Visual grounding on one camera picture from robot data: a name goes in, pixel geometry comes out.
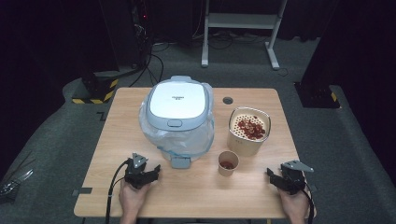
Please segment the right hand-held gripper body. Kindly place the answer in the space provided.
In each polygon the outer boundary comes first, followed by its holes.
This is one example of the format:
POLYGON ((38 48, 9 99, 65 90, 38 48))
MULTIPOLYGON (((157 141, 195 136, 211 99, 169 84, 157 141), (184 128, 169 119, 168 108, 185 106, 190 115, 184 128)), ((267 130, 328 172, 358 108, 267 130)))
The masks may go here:
POLYGON ((281 164, 283 184, 281 188, 290 194, 296 194, 305 188, 304 172, 313 173, 314 169, 301 161, 286 161, 281 164))

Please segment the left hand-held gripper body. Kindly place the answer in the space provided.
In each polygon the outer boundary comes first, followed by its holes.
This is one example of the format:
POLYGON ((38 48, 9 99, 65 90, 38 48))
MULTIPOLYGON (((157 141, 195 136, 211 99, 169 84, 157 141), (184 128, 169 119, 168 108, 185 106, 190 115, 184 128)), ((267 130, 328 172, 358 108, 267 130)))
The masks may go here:
POLYGON ((132 157, 127 160, 127 168, 125 170, 124 179, 135 189, 141 189, 147 185, 146 178, 149 173, 145 172, 148 159, 137 153, 133 153, 132 157))

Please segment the bowl of red beans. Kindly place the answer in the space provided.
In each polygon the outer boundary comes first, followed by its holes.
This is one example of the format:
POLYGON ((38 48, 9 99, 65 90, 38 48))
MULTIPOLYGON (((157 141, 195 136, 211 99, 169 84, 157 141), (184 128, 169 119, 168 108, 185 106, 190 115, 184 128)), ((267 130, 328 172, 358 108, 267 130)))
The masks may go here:
POLYGON ((270 116, 259 109, 240 106, 237 107, 231 114, 229 119, 229 133, 227 137, 228 148, 236 153, 238 156, 254 156, 258 153, 263 143, 268 139, 271 132, 271 118, 270 116), (262 124, 266 131, 264 138, 259 140, 250 140, 243 137, 237 131, 237 122, 241 119, 252 119, 256 117, 262 124))

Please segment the brown paper cup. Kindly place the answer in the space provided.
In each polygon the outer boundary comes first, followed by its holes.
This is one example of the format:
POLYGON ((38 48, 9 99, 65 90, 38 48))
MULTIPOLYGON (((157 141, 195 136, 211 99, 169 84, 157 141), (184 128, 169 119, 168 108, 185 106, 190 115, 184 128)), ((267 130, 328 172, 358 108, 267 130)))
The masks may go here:
POLYGON ((239 165, 239 157, 232 151, 223 151, 218 157, 218 171, 222 176, 230 176, 237 169, 239 165), (235 168, 233 170, 227 170, 220 166, 222 161, 230 161, 235 168))

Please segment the person's left hand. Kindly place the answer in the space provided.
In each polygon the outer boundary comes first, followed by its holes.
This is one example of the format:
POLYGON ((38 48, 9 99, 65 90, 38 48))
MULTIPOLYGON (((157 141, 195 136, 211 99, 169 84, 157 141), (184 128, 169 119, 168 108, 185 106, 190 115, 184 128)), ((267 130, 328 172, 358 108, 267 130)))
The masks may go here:
POLYGON ((141 189, 135 189, 125 180, 120 182, 119 200, 123 217, 137 217, 145 202, 149 188, 150 184, 143 186, 141 189))

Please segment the person's right hand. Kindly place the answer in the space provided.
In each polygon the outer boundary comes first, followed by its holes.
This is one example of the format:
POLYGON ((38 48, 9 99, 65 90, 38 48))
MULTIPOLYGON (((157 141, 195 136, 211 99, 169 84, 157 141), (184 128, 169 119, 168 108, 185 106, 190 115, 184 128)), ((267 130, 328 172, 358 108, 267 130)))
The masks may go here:
POLYGON ((299 191, 296 194, 289 194, 287 191, 277 190, 282 203, 282 208, 286 217, 302 217, 308 218, 310 205, 305 194, 299 191))

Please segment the red food scraps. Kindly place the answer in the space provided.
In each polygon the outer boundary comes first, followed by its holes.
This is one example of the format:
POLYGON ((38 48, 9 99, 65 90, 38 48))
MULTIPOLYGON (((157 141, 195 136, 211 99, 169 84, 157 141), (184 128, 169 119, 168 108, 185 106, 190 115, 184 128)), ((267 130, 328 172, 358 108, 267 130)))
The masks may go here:
POLYGON ((237 131, 250 140, 264 138, 266 131, 256 117, 252 119, 241 119, 237 122, 237 131))

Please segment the black yellow striped base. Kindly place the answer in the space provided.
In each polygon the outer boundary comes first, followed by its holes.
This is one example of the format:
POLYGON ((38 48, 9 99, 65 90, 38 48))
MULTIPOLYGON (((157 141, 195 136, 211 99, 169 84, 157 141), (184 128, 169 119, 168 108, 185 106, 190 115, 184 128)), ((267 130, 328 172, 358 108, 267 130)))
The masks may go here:
POLYGON ((82 77, 72 95, 75 104, 105 104, 113 96, 118 84, 118 71, 96 72, 82 77))
POLYGON ((295 82, 294 88, 298 93, 303 107, 307 108, 339 108, 340 104, 335 93, 329 88, 315 89, 301 82, 295 82))

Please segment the metal tripod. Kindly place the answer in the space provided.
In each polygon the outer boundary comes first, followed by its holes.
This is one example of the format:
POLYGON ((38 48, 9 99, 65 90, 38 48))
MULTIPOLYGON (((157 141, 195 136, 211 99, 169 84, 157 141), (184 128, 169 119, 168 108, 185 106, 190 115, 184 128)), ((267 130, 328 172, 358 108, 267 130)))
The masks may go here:
POLYGON ((5 179, 0 183, 0 204, 14 203, 21 183, 34 173, 34 169, 29 169, 26 172, 23 171, 26 166, 34 161, 34 159, 29 161, 31 154, 32 152, 29 152, 20 164, 7 174, 5 179))

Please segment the dark equipment rack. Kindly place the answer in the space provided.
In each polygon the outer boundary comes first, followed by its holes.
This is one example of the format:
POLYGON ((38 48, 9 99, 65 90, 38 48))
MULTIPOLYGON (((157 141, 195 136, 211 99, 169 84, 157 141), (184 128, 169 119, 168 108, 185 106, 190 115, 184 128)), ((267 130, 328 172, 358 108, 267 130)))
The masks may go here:
POLYGON ((149 0, 130 0, 130 12, 137 45, 138 66, 146 63, 152 46, 152 25, 149 0))

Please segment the white metal stand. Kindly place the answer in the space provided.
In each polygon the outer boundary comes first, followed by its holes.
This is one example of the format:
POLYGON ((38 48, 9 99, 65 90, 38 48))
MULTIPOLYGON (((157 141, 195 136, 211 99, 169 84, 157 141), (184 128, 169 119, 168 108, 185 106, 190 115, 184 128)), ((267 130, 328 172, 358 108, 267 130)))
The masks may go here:
POLYGON ((202 48, 201 66, 208 67, 208 36, 210 28, 258 29, 271 30, 270 40, 264 43, 269 61, 274 70, 279 70, 280 65, 274 51, 277 33, 283 19, 283 14, 288 0, 281 0, 279 10, 274 15, 238 14, 238 13, 213 13, 210 11, 210 0, 205 0, 205 25, 202 48))

